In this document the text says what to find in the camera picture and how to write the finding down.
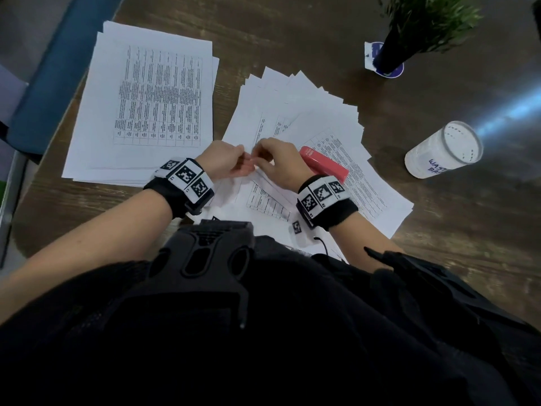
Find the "table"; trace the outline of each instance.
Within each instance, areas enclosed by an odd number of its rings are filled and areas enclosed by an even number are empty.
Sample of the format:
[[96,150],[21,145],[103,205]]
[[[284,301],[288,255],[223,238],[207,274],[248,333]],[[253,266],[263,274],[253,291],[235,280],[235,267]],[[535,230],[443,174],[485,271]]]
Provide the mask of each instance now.
[[[357,105],[371,163],[415,203],[396,243],[541,328],[541,43],[527,0],[477,2],[485,18],[470,40],[414,56],[395,80],[363,68],[363,42],[387,33],[376,0],[125,0],[116,20],[214,43],[215,138],[244,79],[265,66],[302,70]],[[139,191],[60,178],[81,92],[18,206],[13,234],[26,256]],[[482,134],[483,160],[427,180],[410,176],[405,153],[451,120]]]

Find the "cylindrical container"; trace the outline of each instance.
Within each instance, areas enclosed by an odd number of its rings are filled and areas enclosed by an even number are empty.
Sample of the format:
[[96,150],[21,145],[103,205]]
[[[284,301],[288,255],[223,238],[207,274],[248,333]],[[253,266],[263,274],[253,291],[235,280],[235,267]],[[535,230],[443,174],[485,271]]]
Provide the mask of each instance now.
[[476,163],[483,156],[483,144],[466,123],[451,121],[411,149],[404,159],[416,178],[428,178],[450,169]]

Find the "green object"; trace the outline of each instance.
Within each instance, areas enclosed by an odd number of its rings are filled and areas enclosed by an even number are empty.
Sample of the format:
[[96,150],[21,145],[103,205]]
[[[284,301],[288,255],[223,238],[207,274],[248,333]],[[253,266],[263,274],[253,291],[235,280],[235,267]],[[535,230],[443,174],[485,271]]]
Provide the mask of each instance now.
[[389,29],[396,32],[398,46],[410,55],[459,45],[481,19],[479,9],[463,5],[463,0],[378,2],[391,19]]
[[2,206],[2,201],[4,199],[5,185],[6,182],[0,181],[0,206]]

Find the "black plant pot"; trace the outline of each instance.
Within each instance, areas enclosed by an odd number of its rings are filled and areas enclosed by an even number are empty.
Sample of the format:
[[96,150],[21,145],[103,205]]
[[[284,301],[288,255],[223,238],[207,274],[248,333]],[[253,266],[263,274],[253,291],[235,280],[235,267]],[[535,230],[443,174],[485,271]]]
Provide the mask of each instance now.
[[382,74],[389,74],[414,54],[415,51],[407,51],[398,44],[398,31],[393,28],[374,59],[374,67]]

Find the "purple round coaster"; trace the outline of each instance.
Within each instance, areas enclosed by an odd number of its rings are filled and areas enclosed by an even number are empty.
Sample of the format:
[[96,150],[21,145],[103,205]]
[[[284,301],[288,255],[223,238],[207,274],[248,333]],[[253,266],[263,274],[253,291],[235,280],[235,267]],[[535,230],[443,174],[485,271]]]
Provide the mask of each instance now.
[[[378,55],[379,50],[381,50],[382,47],[383,47],[382,42],[376,41],[375,43],[372,43],[372,60],[374,60],[374,58]],[[397,68],[395,68],[394,71],[388,74],[384,74],[383,72],[379,72],[378,70],[375,70],[375,73],[377,75],[381,75],[382,77],[385,77],[385,78],[397,78],[401,76],[403,72],[404,72],[404,63],[400,64]]]

